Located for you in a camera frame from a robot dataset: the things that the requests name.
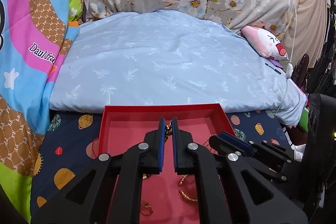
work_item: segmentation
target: gold bracelet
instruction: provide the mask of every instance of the gold bracelet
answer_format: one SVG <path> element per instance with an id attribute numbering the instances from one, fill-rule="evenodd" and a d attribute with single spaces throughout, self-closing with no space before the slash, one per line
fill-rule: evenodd
<path id="1" fill-rule="evenodd" d="M 184 176 L 180 179 L 180 181 L 179 181 L 179 183 L 178 183 L 179 186 L 182 185 L 182 183 L 184 182 L 184 180 L 185 180 L 185 178 L 186 178 L 187 176 L 189 176 L 189 175 L 184 175 Z M 185 198 L 185 199 L 188 200 L 188 201 L 193 201 L 193 202 L 197 201 L 197 199 L 190 198 L 189 196 L 187 196 L 182 190 L 179 190 L 178 192 L 180 193 L 180 195 L 181 195 L 183 198 Z"/>
<path id="2" fill-rule="evenodd" d="M 197 202 L 197 199 L 193 199 L 193 198 L 188 197 L 182 190 L 179 190 L 178 192 L 179 192 L 180 195 L 181 195 L 183 198 L 185 198 L 186 200 L 188 200 L 188 201 L 196 201 L 196 202 Z"/>

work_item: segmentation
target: gold ring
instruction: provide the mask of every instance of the gold ring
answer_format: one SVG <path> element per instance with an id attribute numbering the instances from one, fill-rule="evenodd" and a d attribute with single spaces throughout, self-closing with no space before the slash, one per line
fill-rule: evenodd
<path id="1" fill-rule="evenodd" d="M 153 213 L 152 206 L 146 201 L 141 202 L 140 213 L 144 216 L 150 216 Z"/>

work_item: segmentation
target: white cable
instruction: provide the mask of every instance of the white cable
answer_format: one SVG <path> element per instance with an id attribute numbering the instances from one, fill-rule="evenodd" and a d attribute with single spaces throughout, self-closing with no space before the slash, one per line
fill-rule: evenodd
<path id="1" fill-rule="evenodd" d="M 296 9 L 296 0 L 294 0 L 294 8 L 295 8 L 295 29 L 294 29 L 294 37 L 293 37 L 292 52 L 291 52 L 291 57 L 290 57 L 289 63 L 292 63 L 293 50 L 294 50 L 294 44 L 295 44 L 295 36 L 296 36 L 296 28 L 297 28 L 297 9 Z"/>
<path id="2" fill-rule="evenodd" d="M 287 89 L 288 89 L 288 79 L 286 79 L 286 91 L 285 91 L 285 95 L 283 96 L 283 98 L 282 98 L 282 100 L 281 100 L 281 103 L 280 103 L 280 105 L 279 105 L 279 107 L 278 107 L 278 109 L 277 109 L 277 111 L 276 111 L 276 113 L 275 113 L 274 115 L 277 115 L 277 113 L 278 113 L 280 107 L 282 106 L 282 103 L 283 103 L 283 101 L 284 101 L 284 99 L 285 99 L 285 96 L 286 96 L 286 94 L 287 94 Z"/>
<path id="3" fill-rule="evenodd" d="M 294 29 L 294 37 L 293 37 L 293 45 L 292 45 L 292 52 L 291 52 L 291 57 L 289 59 L 289 63 L 287 65 L 287 70 L 286 70 L 286 91 L 285 94 L 281 100 L 281 103 L 277 109 L 277 111 L 275 112 L 274 115 L 276 115 L 278 113 L 278 111 L 280 110 L 282 103 L 286 97 L 287 94 L 287 89 L 288 89 L 288 80 L 290 79 L 290 77 L 292 76 L 292 72 L 293 72 L 293 65 L 292 65 L 292 58 L 293 58 L 293 51 L 294 51 L 294 44 L 295 44 L 295 36 L 296 36 L 296 28 L 297 28 L 297 8 L 296 8 L 296 0 L 294 0 L 294 9 L 295 9 L 295 29 Z"/>

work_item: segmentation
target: pen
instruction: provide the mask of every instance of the pen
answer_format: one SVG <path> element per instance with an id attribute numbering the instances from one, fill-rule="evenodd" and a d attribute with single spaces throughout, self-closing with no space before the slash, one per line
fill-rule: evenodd
<path id="1" fill-rule="evenodd" d="M 265 63 L 265 65 L 266 65 L 267 67 L 270 67 L 270 68 L 271 68 L 272 70 L 274 70 L 277 74 L 281 75 L 281 72 L 279 72 L 277 69 L 271 67 L 271 66 L 268 65 L 267 63 Z"/>

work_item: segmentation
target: pillowcase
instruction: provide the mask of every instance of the pillowcase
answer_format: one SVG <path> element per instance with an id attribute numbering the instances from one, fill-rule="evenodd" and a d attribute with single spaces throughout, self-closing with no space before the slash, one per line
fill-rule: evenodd
<path id="1" fill-rule="evenodd" d="M 241 32 L 260 56 L 278 61 L 288 60 L 287 52 L 281 42 L 269 31 L 245 26 Z"/>

